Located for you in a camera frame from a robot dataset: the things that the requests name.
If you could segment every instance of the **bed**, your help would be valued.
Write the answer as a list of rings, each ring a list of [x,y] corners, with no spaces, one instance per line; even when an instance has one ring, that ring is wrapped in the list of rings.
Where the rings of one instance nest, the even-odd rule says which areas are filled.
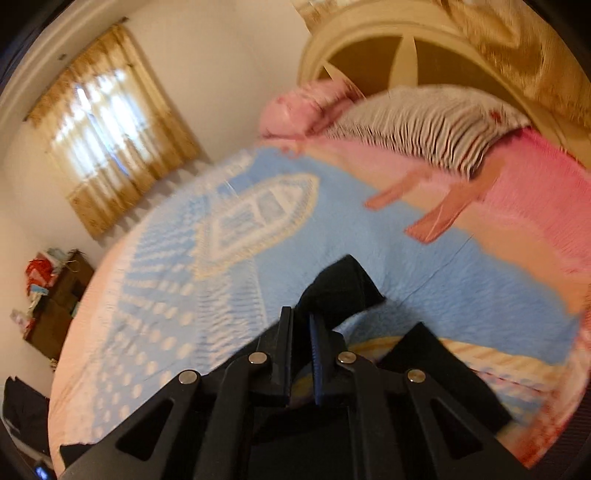
[[[534,153],[527,135],[496,145],[499,181],[426,243],[405,230],[458,179],[437,171],[370,212],[365,201],[418,162],[378,147],[261,141],[195,179],[108,252],[79,307],[51,393],[58,473],[60,445],[97,442],[178,372],[223,363],[345,254],[388,299],[343,324],[354,351],[380,358],[423,321],[510,411],[499,439],[525,465],[559,437],[591,367],[591,180],[564,152],[589,165],[588,132],[524,99],[420,0],[360,2],[320,27],[298,82],[338,76],[366,96],[475,87],[548,140]],[[554,160],[538,168],[545,151]]]

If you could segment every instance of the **cream headboard frame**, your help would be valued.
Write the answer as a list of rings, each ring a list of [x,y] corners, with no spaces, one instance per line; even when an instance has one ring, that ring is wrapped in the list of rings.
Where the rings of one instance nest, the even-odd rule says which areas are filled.
[[[379,47],[375,49],[377,60],[371,63],[374,55],[371,42],[376,39],[384,41],[376,43]],[[392,59],[389,65],[380,66],[378,64],[388,57],[386,40],[392,42]],[[362,51],[357,48],[359,46],[367,48]],[[433,61],[428,65],[423,61],[423,65],[419,65],[419,58],[424,59],[425,52],[431,55]],[[429,72],[431,65],[441,63],[442,57],[457,62],[457,68],[451,64],[446,73],[440,64]],[[569,138],[572,131],[565,133],[564,121],[526,99],[491,68],[446,13],[428,0],[362,0],[343,8],[325,21],[308,41],[300,62],[298,84],[344,74],[361,87],[359,82],[368,80],[370,85],[374,79],[369,77],[380,76],[374,69],[382,69],[382,77],[384,69],[389,69],[388,78],[378,90],[398,85],[418,85],[422,76],[428,77],[428,81],[422,83],[457,83],[487,91],[522,110],[552,142],[573,148],[573,141]],[[461,77],[458,69],[467,71],[473,77]],[[450,75],[456,75],[457,79],[450,81]],[[372,88],[370,93],[376,93],[375,82]]]

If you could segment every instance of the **wooden cabinet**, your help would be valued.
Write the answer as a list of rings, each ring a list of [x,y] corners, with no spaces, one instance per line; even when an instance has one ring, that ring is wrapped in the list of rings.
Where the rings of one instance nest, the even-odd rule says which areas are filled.
[[[94,273],[82,253],[73,251],[49,294],[35,307],[35,323],[25,340],[47,358],[59,360],[72,322],[72,311],[82,299]]]

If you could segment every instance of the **metal screw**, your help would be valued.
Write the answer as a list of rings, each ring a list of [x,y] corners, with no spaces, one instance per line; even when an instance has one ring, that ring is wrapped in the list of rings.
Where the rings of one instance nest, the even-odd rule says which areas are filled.
[[[197,374],[193,370],[185,370],[178,376],[178,381],[183,385],[189,385],[195,383],[198,379]]]
[[[342,364],[352,364],[357,360],[357,355],[353,352],[341,352],[339,353],[337,360]]]
[[[414,369],[408,372],[408,379],[413,383],[423,383],[426,378],[427,376],[423,370]]]
[[[267,354],[264,352],[254,352],[248,355],[248,361],[253,365],[262,365],[267,361]]]

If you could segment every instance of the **striped pillow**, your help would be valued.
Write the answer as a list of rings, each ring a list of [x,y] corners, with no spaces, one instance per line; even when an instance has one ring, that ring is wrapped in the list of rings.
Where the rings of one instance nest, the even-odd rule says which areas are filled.
[[[325,135],[423,157],[472,178],[497,140],[529,124],[523,113],[488,93],[429,85],[397,87],[362,100]]]

